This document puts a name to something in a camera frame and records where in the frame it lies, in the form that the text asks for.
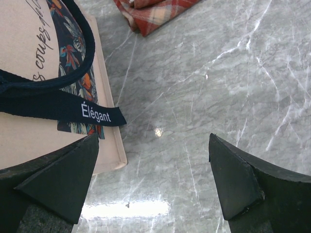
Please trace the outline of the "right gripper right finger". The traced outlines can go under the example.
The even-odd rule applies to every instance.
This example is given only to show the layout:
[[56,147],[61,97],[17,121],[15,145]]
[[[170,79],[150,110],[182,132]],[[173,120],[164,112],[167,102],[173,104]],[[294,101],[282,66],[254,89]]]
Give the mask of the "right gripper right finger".
[[233,233],[309,233],[311,178],[266,162],[215,134],[209,162]]

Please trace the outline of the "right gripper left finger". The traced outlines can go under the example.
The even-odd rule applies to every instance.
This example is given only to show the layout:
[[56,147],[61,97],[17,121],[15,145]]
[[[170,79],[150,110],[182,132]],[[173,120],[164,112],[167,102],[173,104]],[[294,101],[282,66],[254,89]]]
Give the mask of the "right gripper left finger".
[[70,233],[99,152],[97,135],[0,171],[2,233]]

